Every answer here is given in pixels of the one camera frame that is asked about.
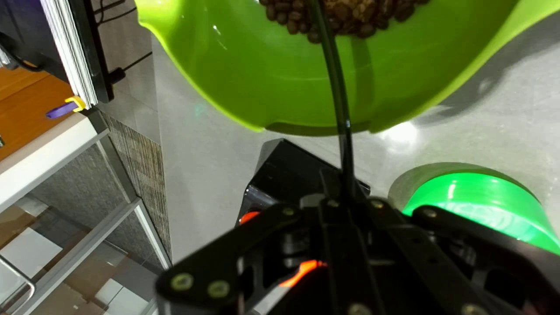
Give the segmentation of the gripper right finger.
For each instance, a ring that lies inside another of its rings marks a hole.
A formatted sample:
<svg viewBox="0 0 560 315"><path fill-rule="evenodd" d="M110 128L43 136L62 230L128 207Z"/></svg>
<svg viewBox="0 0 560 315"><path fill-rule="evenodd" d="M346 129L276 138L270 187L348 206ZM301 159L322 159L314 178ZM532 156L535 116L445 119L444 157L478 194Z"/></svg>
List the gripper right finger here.
<svg viewBox="0 0 560 315"><path fill-rule="evenodd" d="M434 206L412 222L386 202L366 199L349 177L349 315L391 315L391 307L433 315L521 315L466 275L500 270L520 282L528 312L560 315L560 257Z"/></svg>

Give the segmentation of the black framed white panel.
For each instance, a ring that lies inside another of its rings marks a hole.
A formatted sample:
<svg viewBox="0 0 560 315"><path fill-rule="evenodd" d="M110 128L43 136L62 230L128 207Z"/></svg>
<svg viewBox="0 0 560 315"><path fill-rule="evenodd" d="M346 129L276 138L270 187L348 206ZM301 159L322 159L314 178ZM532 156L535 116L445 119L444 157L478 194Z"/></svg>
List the black framed white panel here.
<svg viewBox="0 0 560 315"><path fill-rule="evenodd" d="M66 80L86 110L114 99L92 0L39 0Z"/></svg>

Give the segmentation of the wooden desk with white edge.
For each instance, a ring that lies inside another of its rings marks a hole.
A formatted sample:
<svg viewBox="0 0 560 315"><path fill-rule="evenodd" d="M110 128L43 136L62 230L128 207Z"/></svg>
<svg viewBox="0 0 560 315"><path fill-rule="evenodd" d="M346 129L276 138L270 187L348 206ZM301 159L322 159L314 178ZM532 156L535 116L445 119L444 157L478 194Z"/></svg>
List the wooden desk with white edge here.
<svg viewBox="0 0 560 315"><path fill-rule="evenodd" d="M53 75L0 68L0 213L108 135L96 109L46 117L71 95Z"/></svg>

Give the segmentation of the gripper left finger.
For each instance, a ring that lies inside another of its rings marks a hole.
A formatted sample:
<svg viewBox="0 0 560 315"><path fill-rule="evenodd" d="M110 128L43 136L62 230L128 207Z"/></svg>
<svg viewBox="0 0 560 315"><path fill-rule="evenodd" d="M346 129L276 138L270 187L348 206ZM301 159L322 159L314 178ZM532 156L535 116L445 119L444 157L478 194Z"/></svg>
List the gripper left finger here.
<svg viewBox="0 0 560 315"><path fill-rule="evenodd" d="M323 194L260 210L164 271L155 284L159 315L245 315L306 261L318 267L270 315L344 315L348 299L336 291L343 263L333 255L341 239L327 219L348 214L350 174L327 169L321 180Z"/></svg>

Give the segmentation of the black box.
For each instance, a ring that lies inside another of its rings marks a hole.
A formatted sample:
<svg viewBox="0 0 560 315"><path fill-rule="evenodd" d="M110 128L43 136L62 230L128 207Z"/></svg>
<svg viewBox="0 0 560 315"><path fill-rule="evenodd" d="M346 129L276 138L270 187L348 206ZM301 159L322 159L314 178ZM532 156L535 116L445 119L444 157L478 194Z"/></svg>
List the black box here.
<svg viewBox="0 0 560 315"><path fill-rule="evenodd" d="M317 207L318 202L311 201L306 205L301 199L320 195L319 200L322 200L326 191L322 173L331 174L338 170L286 138L265 142L255 173L245 188L236 225L246 223L276 204L311 210L305 214L305 219L316 219L318 213L312 208Z"/></svg>

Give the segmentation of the purple and yellow clamp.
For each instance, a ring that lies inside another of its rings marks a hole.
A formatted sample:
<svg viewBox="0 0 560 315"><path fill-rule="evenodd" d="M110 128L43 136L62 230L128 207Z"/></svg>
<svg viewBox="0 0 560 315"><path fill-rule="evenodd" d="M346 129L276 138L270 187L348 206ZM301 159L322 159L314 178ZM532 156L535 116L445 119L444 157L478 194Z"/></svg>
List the purple and yellow clamp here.
<svg viewBox="0 0 560 315"><path fill-rule="evenodd" d="M58 106L50 111L46 112L46 118L48 119L58 119L70 113L81 112L87 109L86 103L79 96L72 96L66 98L61 106Z"/></svg>

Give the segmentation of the light green plastic bowl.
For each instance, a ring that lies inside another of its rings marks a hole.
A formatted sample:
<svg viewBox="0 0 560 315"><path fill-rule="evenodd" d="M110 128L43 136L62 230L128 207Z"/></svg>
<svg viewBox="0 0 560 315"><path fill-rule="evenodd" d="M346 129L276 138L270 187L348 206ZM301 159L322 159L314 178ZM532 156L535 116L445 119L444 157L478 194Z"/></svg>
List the light green plastic bowl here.
<svg viewBox="0 0 560 315"><path fill-rule="evenodd" d="M336 134L322 48L258 0L134 0L138 20L212 106L253 131ZM560 0L428 0L370 38L338 37L354 131L438 105Z"/></svg>

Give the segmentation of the heap of coffee beans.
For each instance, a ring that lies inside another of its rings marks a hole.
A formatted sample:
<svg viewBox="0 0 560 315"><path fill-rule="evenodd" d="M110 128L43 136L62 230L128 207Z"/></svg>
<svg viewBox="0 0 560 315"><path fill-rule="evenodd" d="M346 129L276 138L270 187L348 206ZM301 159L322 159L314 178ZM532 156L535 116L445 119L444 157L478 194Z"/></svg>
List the heap of coffee beans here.
<svg viewBox="0 0 560 315"><path fill-rule="evenodd" d="M313 21L308 0L256 0L266 9L266 18L287 28L289 34L307 36L308 42L319 43L319 31ZM334 35L361 39L386 30L390 20L404 22L418 6L431 0L320 0L326 22Z"/></svg>

